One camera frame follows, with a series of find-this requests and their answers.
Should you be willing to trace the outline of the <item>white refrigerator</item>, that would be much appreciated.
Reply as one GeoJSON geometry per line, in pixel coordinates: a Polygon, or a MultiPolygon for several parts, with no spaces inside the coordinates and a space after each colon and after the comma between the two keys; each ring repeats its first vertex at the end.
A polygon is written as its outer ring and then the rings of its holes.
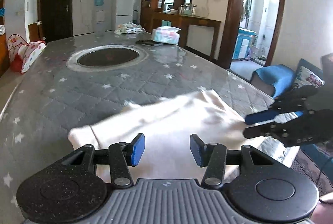
{"type": "Polygon", "coordinates": [[[115,7],[115,29],[133,21],[134,0],[116,0],[115,7]]]}

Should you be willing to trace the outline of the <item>black remote on table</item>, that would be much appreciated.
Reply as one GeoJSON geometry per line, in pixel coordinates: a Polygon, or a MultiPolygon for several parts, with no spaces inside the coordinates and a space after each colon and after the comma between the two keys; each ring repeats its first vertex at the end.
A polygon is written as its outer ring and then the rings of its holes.
{"type": "Polygon", "coordinates": [[[152,41],[152,40],[138,40],[135,43],[140,44],[140,45],[153,46],[153,47],[163,45],[163,43],[155,42],[155,41],[152,41]]]}

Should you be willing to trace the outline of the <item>dark wooden door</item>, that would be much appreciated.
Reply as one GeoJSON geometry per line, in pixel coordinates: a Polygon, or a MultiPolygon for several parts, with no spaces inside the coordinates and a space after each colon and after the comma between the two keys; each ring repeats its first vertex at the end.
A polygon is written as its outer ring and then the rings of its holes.
{"type": "Polygon", "coordinates": [[[47,43],[73,36],[73,0],[37,0],[38,20],[47,43]]]}

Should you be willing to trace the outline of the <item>round black table hotplate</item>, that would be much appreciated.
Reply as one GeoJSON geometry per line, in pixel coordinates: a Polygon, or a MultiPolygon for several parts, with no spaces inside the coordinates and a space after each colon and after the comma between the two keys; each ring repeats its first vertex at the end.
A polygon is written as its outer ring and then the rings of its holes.
{"type": "Polygon", "coordinates": [[[135,66],[148,56],[133,45],[110,44],[80,50],[69,57],[66,66],[76,72],[104,72],[135,66]]]}

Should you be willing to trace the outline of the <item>butterfly pillow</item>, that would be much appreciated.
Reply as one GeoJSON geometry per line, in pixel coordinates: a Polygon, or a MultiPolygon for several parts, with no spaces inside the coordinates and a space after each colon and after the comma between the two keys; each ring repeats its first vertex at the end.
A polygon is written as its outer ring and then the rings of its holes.
{"type": "Polygon", "coordinates": [[[323,71],[310,62],[300,59],[292,84],[293,89],[312,85],[315,88],[324,86],[323,71]]]}

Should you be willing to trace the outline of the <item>white cream garment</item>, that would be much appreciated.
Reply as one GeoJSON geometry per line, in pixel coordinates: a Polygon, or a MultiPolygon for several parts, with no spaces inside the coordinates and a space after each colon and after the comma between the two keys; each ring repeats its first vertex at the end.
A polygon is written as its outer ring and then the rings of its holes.
{"type": "Polygon", "coordinates": [[[299,147],[285,148],[271,137],[246,139],[242,134],[245,127],[244,119],[210,90],[162,98],[151,105],[127,102],[116,115],[73,128],[68,139],[74,149],[85,144],[107,149],[111,144],[129,143],[137,134],[144,134],[144,153],[138,166],[129,169],[134,180],[201,180],[205,170],[196,165],[190,151],[191,134],[197,134],[205,143],[217,142],[228,149],[251,145],[291,167],[299,147]]]}

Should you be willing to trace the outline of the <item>tissue pack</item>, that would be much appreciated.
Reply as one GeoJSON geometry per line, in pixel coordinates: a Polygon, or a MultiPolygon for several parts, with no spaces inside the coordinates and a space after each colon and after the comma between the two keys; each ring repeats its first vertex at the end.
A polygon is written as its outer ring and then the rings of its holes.
{"type": "Polygon", "coordinates": [[[178,45],[180,34],[178,33],[181,29],[171,26],[162,26],[152,30],[152,41],[178,45]]]}

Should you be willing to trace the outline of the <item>water dispenser with blue bottle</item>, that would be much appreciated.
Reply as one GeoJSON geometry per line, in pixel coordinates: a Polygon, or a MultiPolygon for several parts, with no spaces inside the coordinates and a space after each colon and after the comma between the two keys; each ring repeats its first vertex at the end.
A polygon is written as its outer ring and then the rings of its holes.
{"type": "Polygon", "coordinates": [[[94,33],[101,37],[105,30],[104,0],[94,0],[94,33]]]}

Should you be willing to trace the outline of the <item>wooden sideboard cabinet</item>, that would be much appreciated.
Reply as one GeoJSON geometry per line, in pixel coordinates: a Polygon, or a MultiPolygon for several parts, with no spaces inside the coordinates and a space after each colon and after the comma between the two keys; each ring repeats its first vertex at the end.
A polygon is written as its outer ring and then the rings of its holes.
{"type": "Polygon", "coordinates": [[[197,5],[193,0],[141,0],[140,25],[148,32],[161,25],[173,25],[180,28],[179,45],[193,53],[214,61],[221,22],[197,15],[197,5]],[[208,53],[191,47],[187,42],[190,27],[201,26],[213,29],[212,46],[208,53]]]}

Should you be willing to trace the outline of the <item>crumpled patterned cloth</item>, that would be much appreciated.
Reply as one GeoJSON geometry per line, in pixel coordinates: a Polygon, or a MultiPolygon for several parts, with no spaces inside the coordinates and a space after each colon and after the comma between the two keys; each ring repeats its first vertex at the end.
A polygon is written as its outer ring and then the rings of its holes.
{"type": "Polygon", "coordinates": [[[141,32],[145,32],[146,30],[139,24],[135,24],[133,22],[119,24],[115,29],[115,34],[138,34],[141,32]]]}

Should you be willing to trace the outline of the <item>blue cushion chair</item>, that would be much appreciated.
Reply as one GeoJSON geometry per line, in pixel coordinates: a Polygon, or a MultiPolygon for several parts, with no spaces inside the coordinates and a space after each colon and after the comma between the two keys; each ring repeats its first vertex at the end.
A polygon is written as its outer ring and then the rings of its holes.
{"type": "Polygon", "coordinates": [[[295,72],[285,65],[262,67],[252,73],[250,84],[272,98],[290,90],[295,72]]]}

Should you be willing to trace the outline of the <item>wooden bookshelf cabinet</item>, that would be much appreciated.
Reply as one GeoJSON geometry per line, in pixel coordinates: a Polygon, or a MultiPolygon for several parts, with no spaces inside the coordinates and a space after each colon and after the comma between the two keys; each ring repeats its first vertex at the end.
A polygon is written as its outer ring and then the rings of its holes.
{"type": "Polygon", "coordinates": [[[0,74],[1,76],[9,69],[10,59],[7,47],[6,29],[5,29],[5,0],[0,0],[1,7],[1,35],[0,35],[0,74]]]}

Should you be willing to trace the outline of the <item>polka dot play tent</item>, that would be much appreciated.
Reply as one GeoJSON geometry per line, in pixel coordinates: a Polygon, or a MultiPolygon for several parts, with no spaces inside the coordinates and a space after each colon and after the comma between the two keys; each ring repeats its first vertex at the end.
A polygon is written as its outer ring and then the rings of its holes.
{"type": "Polygon", "coordinates": [[[24,74],[46,47],[44,41],[27,43],[20,35],[13,34],[7,40],[10,69],[12,72],[24,74]]]}

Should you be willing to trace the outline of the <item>grey star quilted table cover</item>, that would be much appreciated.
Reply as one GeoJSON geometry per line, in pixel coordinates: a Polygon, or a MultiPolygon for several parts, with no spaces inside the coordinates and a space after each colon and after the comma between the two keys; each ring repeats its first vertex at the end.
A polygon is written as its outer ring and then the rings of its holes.
{"type": "Polygon", "coordinates": [[[15,195],[19,184],[72,150],[72,128],[120,112],[126,103],[154,103],[212,89],[238,114],[266,109],[273,99],[248,82],[177,46],[144,46],[134,66],[100,72],[70,70],[78,51],[102,45],[135,46],[145,34],[101,39],[83,35],[47,44],[24,75],[1,119],[1,223],[20,223],[15,195]]]}

